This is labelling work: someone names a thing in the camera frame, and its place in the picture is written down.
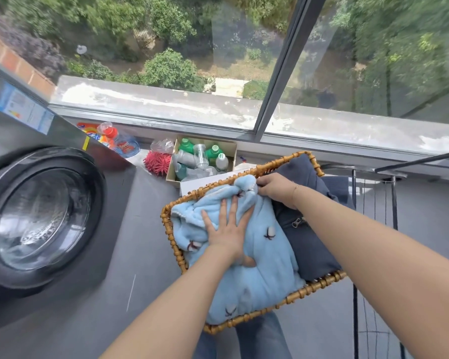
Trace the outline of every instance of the left hand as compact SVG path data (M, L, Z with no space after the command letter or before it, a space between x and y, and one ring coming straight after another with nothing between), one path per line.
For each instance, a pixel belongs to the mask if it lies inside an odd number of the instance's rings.
M226 222L226 199L221 201L218 230L215 230L213 223L208 214L203 210L202 216L204 226L208 231L208 241L210 247L220 247L231 255L231 258L237 264L246 267L256 267L256 262L243 252L243 244L245 241L245 231L249 219L253 214L254 206L248 209L238 225L236 225L236 211L238 209L238 198L234 196L229 209L229 221Z

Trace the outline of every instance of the leg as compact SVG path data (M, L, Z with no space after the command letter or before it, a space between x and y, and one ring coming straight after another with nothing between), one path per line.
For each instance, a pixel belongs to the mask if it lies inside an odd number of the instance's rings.
M216 340L211 334L202 332L192 359L216 359Z
M293 359L275 313L236 326L241 359Z

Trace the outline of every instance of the blue fleece blanket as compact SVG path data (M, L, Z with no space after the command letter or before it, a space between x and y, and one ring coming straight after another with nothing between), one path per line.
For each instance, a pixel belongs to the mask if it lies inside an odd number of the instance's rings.
M198 201L187 201L171 209L175 241L192 266L208 247L201 211L208 213L218 227L220 202L238 195L236 221L255 205L245 234L244 253L256 261L256 267L231 266L223 275L211 304L206 322L220 324L235 316L276 305L288 294L304 286L291 245L274 216L271 200L257 194L252 175L237 178L234 185L208 191Z

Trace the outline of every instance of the washing machine door glass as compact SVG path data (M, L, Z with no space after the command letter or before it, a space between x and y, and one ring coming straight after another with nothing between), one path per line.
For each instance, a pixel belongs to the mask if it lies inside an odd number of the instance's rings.
M0 259L22 271L59 262L83 235L90 204L87 185L73 170L31 176L0 211Z

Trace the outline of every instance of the brick wall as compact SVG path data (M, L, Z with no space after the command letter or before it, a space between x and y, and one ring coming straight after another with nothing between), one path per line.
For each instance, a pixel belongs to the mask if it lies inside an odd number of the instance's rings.
M55 85L0 40L0 64L50 100Z

